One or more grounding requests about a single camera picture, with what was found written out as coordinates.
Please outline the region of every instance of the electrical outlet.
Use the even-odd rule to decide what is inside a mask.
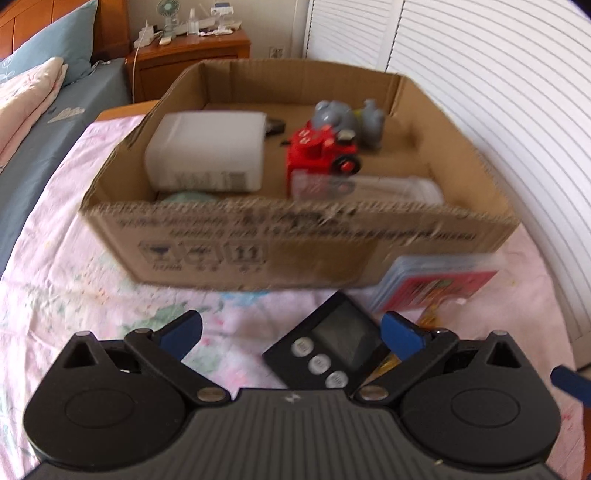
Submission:
[[[270,47],[269,48],[270,59],[282,59],[283,58],[283,47]]]

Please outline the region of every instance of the light green object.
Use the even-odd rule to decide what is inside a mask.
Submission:
[[[214,202],[217,200],[213,195],[208,195],[207,193],[202,192],[194,192],[194,191],[187,191],[187,192],[178,192],[173,193],[170,197],[166,197],[163,201],[164,202],[176,202],[176,203],[185,203],[185,202]]]

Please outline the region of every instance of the wooden nightstand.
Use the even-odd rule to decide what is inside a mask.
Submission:
[[[251,41],[244,30],[220,37],[183,35],[161,47],[158,40],[139,50],[135,66],[135,101],[159,100],[177,77],[193,63],[207,59],[247,59]],[[132,82],[135,50],[125,64]]]

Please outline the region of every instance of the wooden headboard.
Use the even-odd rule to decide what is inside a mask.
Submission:
[[[14,0],[0,12],[0,59],[8,57],[34,34],[87,0]],[[99,0],[95,18],[94,60],[129,53],[127,0]]]

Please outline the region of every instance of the floral bedsheet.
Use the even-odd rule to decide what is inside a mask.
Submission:
[[[332,292],[218,293],[134,284],[77,215],[82,196],[113,146],[140,117],[88,127],[49,181],[27,220],[0,281],[0,478],[16,480],[37,460],[22,429],[31,394],[74,332],[121,338],[160,328],[188,309],[204,320],[202,341],[184,362],[235,394],[241,387],[281,388],[261,352]],[[552,283],[525,229],[502,248],[509,260],[467,304],[442,311],[465,338],[494,328],[512,333],[547,379],[573,356]],[[578,480],[584,458],[582,408],[553,390],[563,429],[549,460]]]

